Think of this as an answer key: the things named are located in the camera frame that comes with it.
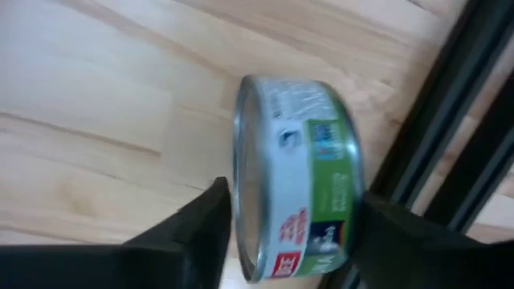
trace wood grain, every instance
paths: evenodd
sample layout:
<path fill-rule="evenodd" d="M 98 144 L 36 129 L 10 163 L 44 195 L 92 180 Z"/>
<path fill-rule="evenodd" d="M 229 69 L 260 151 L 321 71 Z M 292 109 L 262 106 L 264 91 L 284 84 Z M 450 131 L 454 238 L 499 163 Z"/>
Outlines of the wood grain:
<path fill-rule="evenodd" d="M 334 86 L 357 123 L 369 184 L 463 3 L 0 0 L 0 243 L 123 242 L 230 177 L 246 74 Z M 420 211 L 510 71 L 509 53 Z M 497 213 L 511 204 L 511 181 L 470 236 L 512 232 L 512 216 Z M 318 282 L 245 284 L 230 241 L 222 288 Z"/>

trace pet food can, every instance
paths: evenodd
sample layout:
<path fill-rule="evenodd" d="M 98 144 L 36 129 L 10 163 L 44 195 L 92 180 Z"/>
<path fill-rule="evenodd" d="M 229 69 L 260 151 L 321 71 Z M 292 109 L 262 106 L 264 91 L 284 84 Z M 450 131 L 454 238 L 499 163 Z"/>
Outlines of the pet food can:
<path fill-rule="evenodd" d="M 233 150 L 245 279 L 340 267 L 365 187 L 357 134 L 337 93 L 314 80 L 245 76 Z"/>

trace can lid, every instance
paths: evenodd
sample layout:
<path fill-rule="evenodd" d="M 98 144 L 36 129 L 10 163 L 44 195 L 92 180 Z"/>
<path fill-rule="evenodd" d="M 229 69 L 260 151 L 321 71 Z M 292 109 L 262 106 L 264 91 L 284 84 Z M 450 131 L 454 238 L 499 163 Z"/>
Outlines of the can lid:
<path fill-rule="evenodd" d="M 262 117 L 252 79 L 245 77 L 235 112 L 235 221 L 239 260 L 245 279 L 258 282 L 266 262 L 267 187 Z"/>

